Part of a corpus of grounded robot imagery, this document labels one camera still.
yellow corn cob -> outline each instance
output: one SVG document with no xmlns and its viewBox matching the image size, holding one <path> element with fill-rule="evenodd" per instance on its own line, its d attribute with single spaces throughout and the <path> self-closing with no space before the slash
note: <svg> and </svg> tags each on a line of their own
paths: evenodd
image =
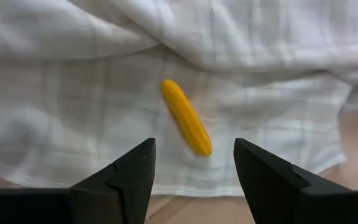
<svg viewBox="0 0 358 224">
<path fill-rule="evenodd" d="M 198 155 L 212 154 L 211 140 L 183 90 L 172 80 L 162 83 L 162 95 L 187 143 Z"/>
</svg>

wooden surface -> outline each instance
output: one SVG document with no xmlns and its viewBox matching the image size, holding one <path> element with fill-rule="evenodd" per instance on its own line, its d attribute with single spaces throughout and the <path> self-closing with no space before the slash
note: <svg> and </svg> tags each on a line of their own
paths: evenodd
<svg viewBox="0 0 358 224">
<path fill-rule="evenodd" d="M 322 173 L 351 189 L 358 189 L 358 113 L 341 116 L 344 152 L 348 162 Z M 1 187 L 18 187 L 0 179 Z M 222 224 L 254 223 L 245 198 L 186 198 L 152 197 L 147 212 L 147 224 Z"/>
</svg>

plaid fabric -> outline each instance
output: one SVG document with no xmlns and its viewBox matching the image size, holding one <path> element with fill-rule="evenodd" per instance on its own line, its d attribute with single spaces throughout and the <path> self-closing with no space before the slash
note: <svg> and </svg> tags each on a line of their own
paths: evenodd
<svg viewBox="0 0 358 224">
<path fill-rule="evenodd" d="M 160 94 L 175 80 L 211 136 L 196 157 Z M 345 160 L 356 0 L 0 0 L 0 176 L 71 185 L 145 138 L 153 194 L 242 195 L 235 138 L 312 172 Z"/>
</svg>

white bedsheet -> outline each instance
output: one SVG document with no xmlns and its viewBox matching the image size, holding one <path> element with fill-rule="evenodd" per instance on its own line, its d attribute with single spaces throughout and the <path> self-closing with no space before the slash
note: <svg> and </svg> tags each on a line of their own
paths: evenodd
<svg viewBox="0 0 358 224">
<path fill-rule="evenodd" d="M 166 78 L 211 157 L 182 139 Z M 316 173 L 344 162 L 354 85 L 358 0 L 0 0 L 0 177 L 69 186 L 155 138 L 153 194 L 242 195 L 235 138 Z"/>
</svg>

wooden floor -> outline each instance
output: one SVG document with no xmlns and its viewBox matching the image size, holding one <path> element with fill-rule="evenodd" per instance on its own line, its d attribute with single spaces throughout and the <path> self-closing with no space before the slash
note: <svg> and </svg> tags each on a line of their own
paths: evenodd
<svg viewBox="0 0 358 224">
<path fill-rule="evenodd" d="M 348 162 L 322 174 L 351 189 L 358 189 L 358 113 L 341 116 L 344 152 Z M 0 188 L 19 187 L 0 179 Z M 147 213 L 147 224 L 222 224 L 254 223 L 245 198 L 186 198 L 153 196 Z"/>
</svg>

